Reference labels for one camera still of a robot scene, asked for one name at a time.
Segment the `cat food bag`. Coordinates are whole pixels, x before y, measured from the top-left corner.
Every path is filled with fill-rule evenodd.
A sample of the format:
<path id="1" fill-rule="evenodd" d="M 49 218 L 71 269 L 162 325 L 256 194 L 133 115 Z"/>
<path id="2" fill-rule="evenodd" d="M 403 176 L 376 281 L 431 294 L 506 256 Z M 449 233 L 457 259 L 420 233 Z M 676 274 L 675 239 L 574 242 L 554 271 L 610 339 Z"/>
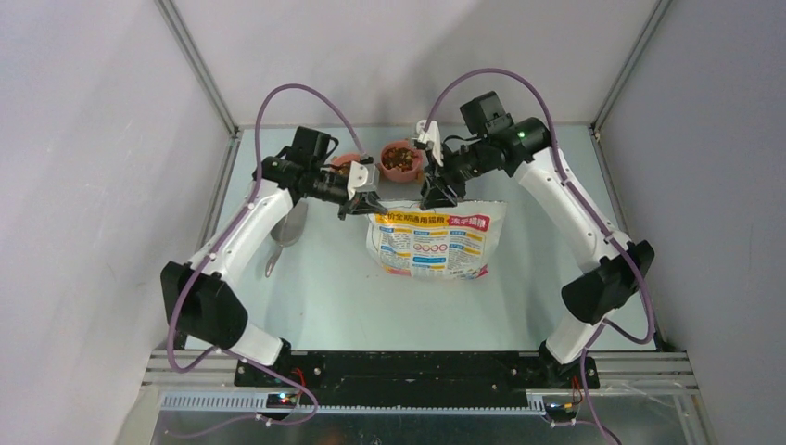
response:
<path id="1" fill-rule="evenodd" d="M 488 273 L 507 213 L 504 201 L 469 200 L 422 210 L 413 200 L 385 203 L 368 216 L 366 248 L 390 274 L 472 280 Z"/>

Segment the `metal food scoop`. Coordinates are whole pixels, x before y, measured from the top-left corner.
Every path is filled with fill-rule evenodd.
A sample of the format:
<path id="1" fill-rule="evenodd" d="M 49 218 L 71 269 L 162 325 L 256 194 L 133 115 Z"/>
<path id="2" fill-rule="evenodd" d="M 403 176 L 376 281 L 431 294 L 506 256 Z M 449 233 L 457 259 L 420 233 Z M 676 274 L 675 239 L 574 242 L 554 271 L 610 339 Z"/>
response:
<path id="1" fill-rule="evenodd" d="M 284 249 L 293 246 L 301 238 L 307 221 L 308 209 L 308 202 L 301 199 L 272 229 L 270 237 L 274 247 L 265 265 L 265 277 L 271 276 Z"/>

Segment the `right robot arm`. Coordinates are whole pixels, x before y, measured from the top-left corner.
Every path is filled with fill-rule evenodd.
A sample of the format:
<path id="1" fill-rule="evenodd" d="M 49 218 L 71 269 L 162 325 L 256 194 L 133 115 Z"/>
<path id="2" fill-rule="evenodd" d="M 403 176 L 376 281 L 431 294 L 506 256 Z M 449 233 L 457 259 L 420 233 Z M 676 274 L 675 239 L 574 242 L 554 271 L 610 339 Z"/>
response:
<path id="1" fill-rule="evenodd" d="M 434 121 L 415 125 L 414 145 L 425 152 L 428 162 L 420 206 L 455 207 L 468 181 L 503 171 L 545 210 L 581 271 L 579 278 L 563 286 L 565 314 L 541 347 L 547 356 L 539 362 L 540 378 L 561 388 L 575 377 L 575 360 L 602 322 L 640 291 L 640 280 L 654 259 L 653 248 L 646 241 L 633 242 L 586 196 L 543 121 L 516 121 L 495 92 L 463 104 L 460 112 L 471 138 L 456 151 L 444 146 Z"/>

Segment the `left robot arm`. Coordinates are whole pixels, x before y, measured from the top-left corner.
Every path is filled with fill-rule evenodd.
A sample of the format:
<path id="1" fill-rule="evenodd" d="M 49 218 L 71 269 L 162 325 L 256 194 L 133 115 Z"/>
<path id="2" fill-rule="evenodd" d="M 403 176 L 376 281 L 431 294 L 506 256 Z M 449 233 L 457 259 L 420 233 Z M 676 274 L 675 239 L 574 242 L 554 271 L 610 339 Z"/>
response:
<path id="1" fill-rule="evenodd" d="M 246 199 L 220 232 L 188 261 L 171 261 L 160 274 L 170 329 L 257 362 L 258 375 L 271 386 L 293 374 L 292 360 L 282 354 L 289 344 L 254 325 L 235 293 L 262 242 L 304 198 L 337 205 L 339 219 L 387 213 L 376 192 L 374 159 L 363 155 L 340 174 L 329 163 L 336 145 L 328 133 L 298 127 L 290 145 L 258 158 Z"/>

